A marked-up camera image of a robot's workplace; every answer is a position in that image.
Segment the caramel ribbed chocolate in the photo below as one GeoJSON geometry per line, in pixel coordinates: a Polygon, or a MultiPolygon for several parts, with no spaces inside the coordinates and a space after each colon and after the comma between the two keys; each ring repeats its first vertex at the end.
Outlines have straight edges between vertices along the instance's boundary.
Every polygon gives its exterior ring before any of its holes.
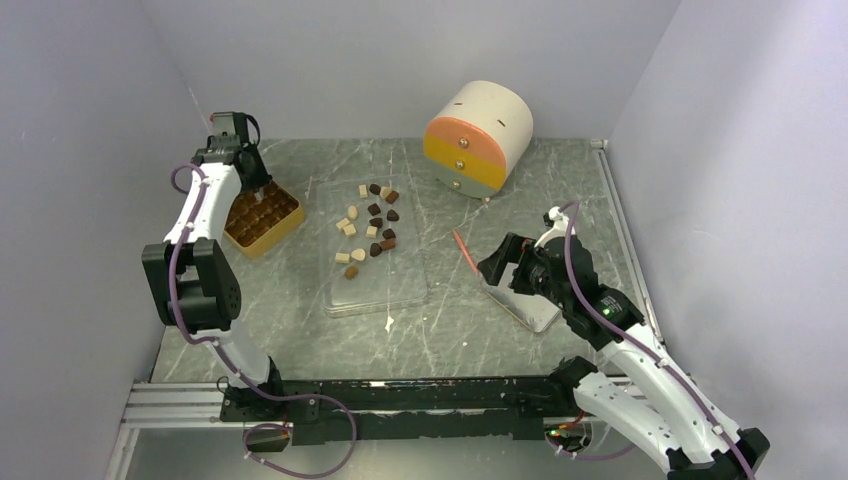
{"type": "Polygon", "coordinates": [[[348,267],[344,272],[344,277],[348,280],[355,278],[359,274],[359,268],[355,265],[348,267]]]}

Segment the gold chocolate tin box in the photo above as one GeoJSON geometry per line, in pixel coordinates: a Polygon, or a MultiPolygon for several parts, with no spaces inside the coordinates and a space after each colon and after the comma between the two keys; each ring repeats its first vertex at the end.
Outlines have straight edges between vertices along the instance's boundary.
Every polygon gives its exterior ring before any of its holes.
{"type": "Polygon", "coordinates": [[[298,228],[305,219],[301,202],[274,180],[271,205],[257,204],[253,192],[236,196],[224,235],[246,257],[256,259],[298,228]]]}

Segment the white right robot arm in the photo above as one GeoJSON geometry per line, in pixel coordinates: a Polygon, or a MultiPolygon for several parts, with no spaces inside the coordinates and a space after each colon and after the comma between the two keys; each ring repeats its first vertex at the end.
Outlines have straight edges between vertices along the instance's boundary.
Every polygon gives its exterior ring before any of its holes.
{"type": "Polygon", "coordinates": [[[599,418],[641,450],[669,479],[753,479],[770,449],[761,430],[741,428],[698,388],[668,353],[644,315],[620,290],[603,284],[592,253],[575,231],[578,207],[544,216],[538,239],[507,234],[476,270],[504,305],[541,299],[570,330],[622,370],[645,396],[638,401],[585,358],[552,372],[552,407],[599,418]]]}

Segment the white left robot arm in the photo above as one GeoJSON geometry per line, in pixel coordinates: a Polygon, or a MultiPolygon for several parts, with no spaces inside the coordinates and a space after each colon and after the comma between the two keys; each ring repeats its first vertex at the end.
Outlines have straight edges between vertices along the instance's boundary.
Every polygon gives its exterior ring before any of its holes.
{"type": "Polygon", "coordinates": [[[160,320],[224,366],[231,387],[259,419],[278,417],[286,393],[272,359],[242,330],[241,289],[220,246],[236,197],[269,184],[255,148],[211,143],[186,164],[191,184],[165,238],[144,247],[142,266],[160,320]]]}

